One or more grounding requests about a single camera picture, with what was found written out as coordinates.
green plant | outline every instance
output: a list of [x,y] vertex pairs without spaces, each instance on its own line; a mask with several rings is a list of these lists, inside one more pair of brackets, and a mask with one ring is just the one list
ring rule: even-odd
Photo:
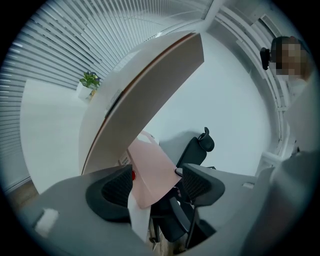
[[97,90],[100,86],[100,77],[97,76],[95,72],[84,72],[83,73],[84,78],[81,78],[79,81],[81,84],[85,87],[91,87],[91,85],[94,87],[95,90]]

person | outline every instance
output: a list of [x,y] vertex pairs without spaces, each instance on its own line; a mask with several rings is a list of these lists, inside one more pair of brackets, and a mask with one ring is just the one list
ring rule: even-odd
[[265,70],[270,68],[285,81],[301,79],[305,82],[303,91],[283,116],[296,138],[299,151],[319,150],[320,79],[312,55],[294,36],[280,36],[272,40],[270,50],[262,48],[260,56]]

desk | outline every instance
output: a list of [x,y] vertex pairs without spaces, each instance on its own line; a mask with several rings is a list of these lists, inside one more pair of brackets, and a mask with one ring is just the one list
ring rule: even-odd
[[[25,83],[20,137],[25,164],[39,194],[57,182],[80,175],[79,130],[88,102],[76,91],[41,81]],[[130,194],[132,229],[146,240],[150,207],[140,209]]]

white desk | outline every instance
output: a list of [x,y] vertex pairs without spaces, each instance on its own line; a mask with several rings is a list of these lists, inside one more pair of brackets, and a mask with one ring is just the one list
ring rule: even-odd
[[[20,110],[25,164],[39,194],[62,180],[80,175],[79,130],[88,103],[75,90],[28,79]],[[140,209],[130,194],[132,229],[146,240],[150,207]]]

wooden floor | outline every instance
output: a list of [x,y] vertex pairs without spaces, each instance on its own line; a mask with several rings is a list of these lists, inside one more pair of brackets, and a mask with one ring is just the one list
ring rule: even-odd
[[[15,189],[8,195],[8,200],[11,203],[14,210],[19,211],[21,208],[29,204],[32,200],[39,196],[35,185],[30,180],[22,186]],[[186,236],[183,236],[178,241],[171,243],[166,240],[162,232],[160,233],[160,242],[154,244],[151,242],[152,237],[155,237],[152,221],[149,224],[148,238],[146,245],[154,251],[154,255],[158,256],[173,256],[178,252],[184,250],[184,244],[186,242]]]

